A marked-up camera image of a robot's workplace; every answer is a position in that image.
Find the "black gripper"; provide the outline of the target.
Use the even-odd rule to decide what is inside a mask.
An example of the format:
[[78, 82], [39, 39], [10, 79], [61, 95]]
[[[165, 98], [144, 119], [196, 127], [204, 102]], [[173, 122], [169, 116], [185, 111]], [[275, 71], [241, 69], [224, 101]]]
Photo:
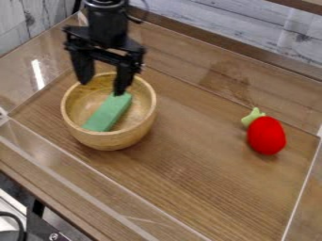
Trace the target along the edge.
[[95, 75], [95, 61], [118, 65], [114, 93], [121, 96], [133, 85], [137, 66], [141, 65], [145, 47], [129, 37], [132, 22], [144, 19], [129, 13], [130, 0], [83, 0], [87, 8], [86, 26], [66, 25], [65, 48], [70, 52], [75, 75], [87, 85]]

